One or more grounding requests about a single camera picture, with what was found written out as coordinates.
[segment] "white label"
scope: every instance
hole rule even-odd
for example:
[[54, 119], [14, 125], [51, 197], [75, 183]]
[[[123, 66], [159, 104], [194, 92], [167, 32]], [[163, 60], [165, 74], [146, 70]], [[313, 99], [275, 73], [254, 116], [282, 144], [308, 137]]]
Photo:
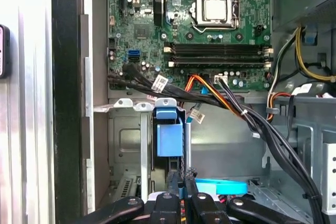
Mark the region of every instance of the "white label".
[[252, 137], [260, 138], [260, 134], [258, 132], [252, 132]]
[[293, 93], [292, 93], [292, 95], [297, 95], [297, 94], [299, 94], [299, 93], [300, 93], [300, 90], [301, 90], [301, 87], [297, 87], [297, 88], [295, 88], [294, 91], [293, 91]]
[[189, 117], [195, 119], [197, 123], [201, 124], [205, 117], [205, 114], [202, 114], [200, 111], [193, 109]]
[[312, 86], [312, 83], [307, 83], [307, 84], [302, 85], [300, 93], [301, 94], [308, 93], [311, 86]]
[[294, 89], [292, 95], [308, 93], [311, 86], [312, 86], [312, 83], [307, 83], [307, 84], [302, 85], [301, 87], [297, 87]]
[[148, 94], [147, 99], [155, 102], [158, 98]]
[[156, 91], [157, 93], [161, 93], [164, 87], [166, 87], [167, 83], [168, 79], [166, 77], [158, 75], [153, 83], [152, 90]]

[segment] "yellow wire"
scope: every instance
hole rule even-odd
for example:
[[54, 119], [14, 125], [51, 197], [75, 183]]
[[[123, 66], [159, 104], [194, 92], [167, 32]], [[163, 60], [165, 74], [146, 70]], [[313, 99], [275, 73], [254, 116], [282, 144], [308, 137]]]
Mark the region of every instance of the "yellow wire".
[[302, 59], [302, 54], [301, 54], [301, 31], [302, 31], [302, 27], [300, 27], [296, 33], [296, 54], [298, 57], [298, 61], [299, 61], [299, 65], [302, 68], [302, 70], [310, 77], [320, 80], [320, 81], [331, 81], [331, 82], [335, 82], [336, 80], [336, 76], [321, 76], [319, 74], [315, 74], [313, 72], [310, 72], [308, 70], [308, 68], [305, 67], [305, 64], [303, 63], [303, 59]]

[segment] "metal bracket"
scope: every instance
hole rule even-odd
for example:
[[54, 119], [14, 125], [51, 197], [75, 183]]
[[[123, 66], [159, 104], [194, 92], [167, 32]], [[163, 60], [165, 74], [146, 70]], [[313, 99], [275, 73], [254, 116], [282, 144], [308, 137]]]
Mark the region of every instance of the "metal bracket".
[[297, 206], [290, 206], [285, 203], [285, 201], [280, 199], [277, 194], [271, 191], [268, 187], [257, 186], [250, 181], [249, 190], [255, 196], [257, 203], [281, 214], [302, 221], [303, 223], [312, 223], [312, 219], [306, 213], [300, 212]]
[[323, 144], [322, 211], [336, 215], [336, 144]]

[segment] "black plastic clip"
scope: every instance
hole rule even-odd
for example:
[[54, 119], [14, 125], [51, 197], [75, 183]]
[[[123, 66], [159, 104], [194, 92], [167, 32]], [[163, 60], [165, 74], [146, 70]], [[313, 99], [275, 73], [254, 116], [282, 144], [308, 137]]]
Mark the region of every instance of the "black plastic clip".
[[319, 199], [320, 195], [313, 195], [313, 196], [311, 196], [311, 195], [308, 195], [308, 194], [303, 194], [302, 197], [304, 199]]

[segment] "wire bundle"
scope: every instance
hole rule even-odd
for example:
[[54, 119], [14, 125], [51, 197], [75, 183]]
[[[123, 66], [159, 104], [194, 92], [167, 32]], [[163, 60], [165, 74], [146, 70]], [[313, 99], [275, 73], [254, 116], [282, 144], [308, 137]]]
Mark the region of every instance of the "wire bundle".
[[[310, 203], [314, 223], [329, 223], [328, 217], [321, 212], [321, 195], [297, 153], [284, 136], [269, 124], [267, 119], [253, 109], [240, 104], [224, 81], [220, 81], [224, 95], [216, 90], [212, 83], [197, 75], [191, 76], [185, 90], [168, 83], [161, 93], [156, 93], [151, 90], [153, 82], [144, 77], [133, 64], [124, 65], [123, 72], [127, 73], [136, 83], [124, 81], [117, 75], [109, 75], [108, 80], [155, 97], [172, 97], [179, 102], [207, 103], [218, 106], [230, 110], [245, 120], [251, 131], [259, 133], [260, 137], [266, 141], [280, 167], [303, 189], [304, 197]], [[211, 94], [191, 92], [194, 81], [199, 81], [207, 87]]]

